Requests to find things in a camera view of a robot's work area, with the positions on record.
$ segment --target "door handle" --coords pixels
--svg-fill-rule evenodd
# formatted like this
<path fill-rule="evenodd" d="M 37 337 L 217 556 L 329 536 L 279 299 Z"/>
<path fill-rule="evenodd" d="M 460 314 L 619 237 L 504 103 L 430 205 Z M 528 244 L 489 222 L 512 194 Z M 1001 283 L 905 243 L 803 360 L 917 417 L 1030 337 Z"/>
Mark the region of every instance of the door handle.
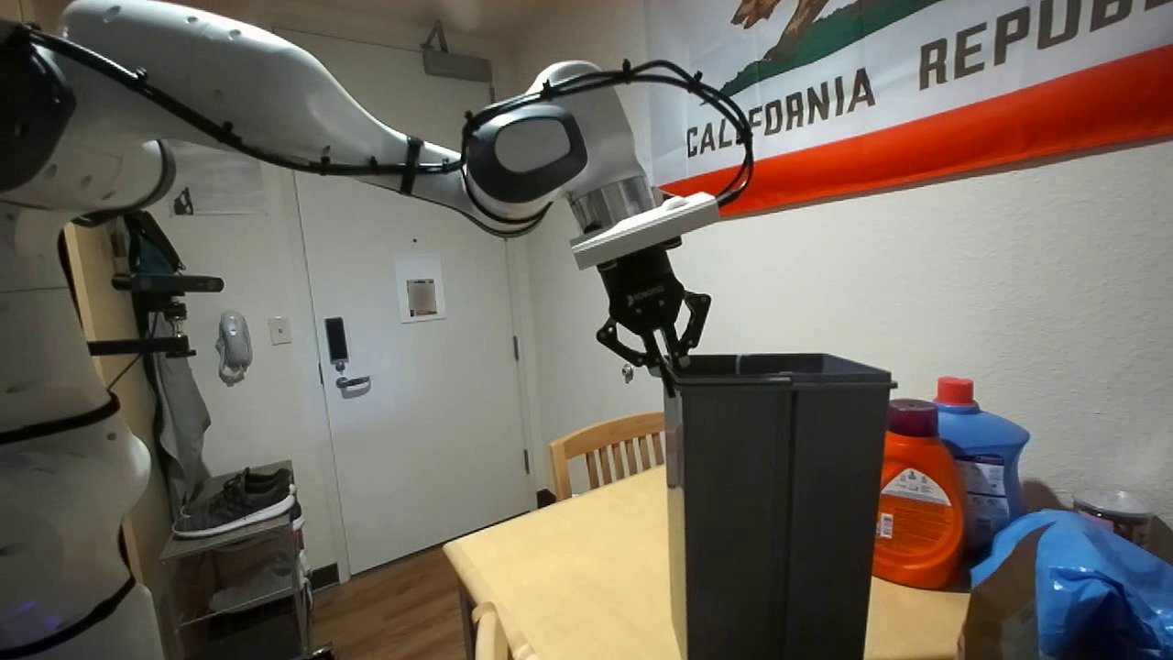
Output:
<path fill-rule="evenodd" d="M 371 377 L 336 377 L 333 384 L 336 384 L 342 400 L 357 400 L 357 397 L 371 391 Z"/>

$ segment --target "table surface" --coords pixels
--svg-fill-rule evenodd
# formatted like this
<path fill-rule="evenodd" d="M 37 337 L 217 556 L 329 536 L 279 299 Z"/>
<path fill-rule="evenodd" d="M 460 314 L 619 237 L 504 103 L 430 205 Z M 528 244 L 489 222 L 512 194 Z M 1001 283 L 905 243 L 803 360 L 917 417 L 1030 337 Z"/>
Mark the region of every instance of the table surface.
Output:
<path fill-rule="evenodd" d="M 444 545 L 474 606 L 495 606 L 512 657 L 674 660 L 663 469 L 577 496 Z M 870 657 L 958 657 L 969 593 L 874 579 Z"/>

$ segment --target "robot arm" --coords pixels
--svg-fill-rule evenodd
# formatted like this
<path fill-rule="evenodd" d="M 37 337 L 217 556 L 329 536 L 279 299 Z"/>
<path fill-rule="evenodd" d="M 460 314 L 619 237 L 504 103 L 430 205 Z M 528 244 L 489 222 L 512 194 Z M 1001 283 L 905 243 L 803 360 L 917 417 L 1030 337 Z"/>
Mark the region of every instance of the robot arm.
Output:
<path fill-rule="evenodd" d="M 564 194 L 582 226 L 577 260 L 600 271 L 614 299 L 597 337 L 663 372 L 702 342 L 708 298 L 683 289 L 663 249 L 713 222 L 718 199 L 659 205 L 647 182 L 614 91 L 639 80 L 639 70 L 557 61 L 532 91 L 471 114 L 462 151 L 448 151 L 380 125 L 320 58 L 235 19 L 181 3 L 77 0 L 61 26 L 61 37 L 43 37 L 0 20 L 0 87 L 20 98 L 0 108 L 5 205 L 85 217 L 152 205 L 173 182 L 173 140 L 357 177 L 506 237 L 532 230 Z"/>

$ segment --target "door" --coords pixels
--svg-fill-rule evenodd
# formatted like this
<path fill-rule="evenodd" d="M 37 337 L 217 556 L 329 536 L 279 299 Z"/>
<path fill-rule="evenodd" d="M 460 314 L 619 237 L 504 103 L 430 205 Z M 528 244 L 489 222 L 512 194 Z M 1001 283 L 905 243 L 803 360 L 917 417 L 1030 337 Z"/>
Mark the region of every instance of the door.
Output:
<path fill-rule="evenodd" d="M 336 61 L 361 98 L 374 80 L 374 114 L 437 141 L 460 141 L 462 114 L 489 103 L 485 85 L 430 80 L 404 50 L 349 43 Z M 378 96 L 390 80 L 410 91 Z M 349 567 L 528 508 L 506 243 L 353 178 L 296 177 L 296 205 Z"/>

